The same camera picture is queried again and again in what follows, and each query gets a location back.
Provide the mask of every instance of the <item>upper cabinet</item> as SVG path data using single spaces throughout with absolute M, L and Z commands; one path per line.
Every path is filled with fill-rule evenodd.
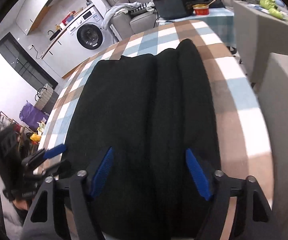
M 27 35 L 36 29 L 50 7 L 45 6 L 48 0 L 25 0 L 16 18 L 17 25 Z

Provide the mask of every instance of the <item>washing machine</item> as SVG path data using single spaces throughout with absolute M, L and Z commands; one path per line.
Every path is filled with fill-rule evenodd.
M 103 17 L 93 6 L 67 28 L 65 36 L 70 50 L 67 64 L 72 68 L 114 44 L 112 30 L 104 30 L 102 22 Z

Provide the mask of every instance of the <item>blue checkered tablecloth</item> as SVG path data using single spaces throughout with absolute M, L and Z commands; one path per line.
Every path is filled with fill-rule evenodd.
M 207 23 L 207 25 L 217 34 L 218 37 L 220 37 L 226 46 L 236 48 L 234 12 L 226 8 L 211 8 L 208 15 L 191 15 L 174 20 L 164 20 L 163 18 L 160 18 L 156 22 L 161 26 L 172 22 L 186 20 L 201 20 Z
M 235 178 L 255 176 L 271 204 L 274 186 L 271 146 L 260 106 L 235 58 L 218 35 L 199 20 L 174 22 L 133 35 L 81 63 L 59 95 L 39 149 L 50 149 L 65 143 L 84 85 L 98 61 L 117 60 L 121 55 L 156 55 L 167 48 L 175 49 L 187 38 L 196 46 L 210 82 L 222 170 Z M 60 160 L 61 155 L 46 160 L 35 172 L 41 173 Z M 235 213 L 236 200 L 231 198 L 231 201 L 226 219 L 227 228 L 225 224 L 223 230 L 226 239 L 231 229 L 229 223 L 232 225 Z

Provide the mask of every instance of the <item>black sink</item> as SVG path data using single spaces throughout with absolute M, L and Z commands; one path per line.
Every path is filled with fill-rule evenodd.
M 62 30 L 57 30 L 51 37 L 50 37 L 50 41 L 54 40 L 56 38 L 56 36 L 61 32 Z

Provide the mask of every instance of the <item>couch armrest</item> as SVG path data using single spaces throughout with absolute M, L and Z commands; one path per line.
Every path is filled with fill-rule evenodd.
M 120 13 L 111 18 L 111 24 L 115 27 L 122 39 L 129 38 L 134 35 L 134 31 L 130 26 L 131 17 L 129 14 Z

